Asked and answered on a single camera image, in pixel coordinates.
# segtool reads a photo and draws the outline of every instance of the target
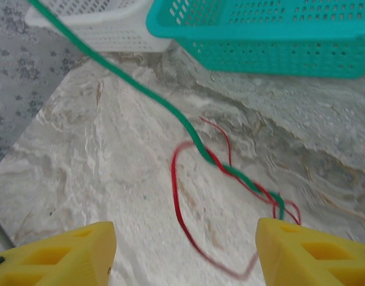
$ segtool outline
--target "yellow 3d printed part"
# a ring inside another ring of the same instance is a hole
[[[365,286],[365,244],[260,219],[256,246],[267,286]]]
[[[115,252],[113,224],[94,223],[1,252],[0,286],[107,286]]]

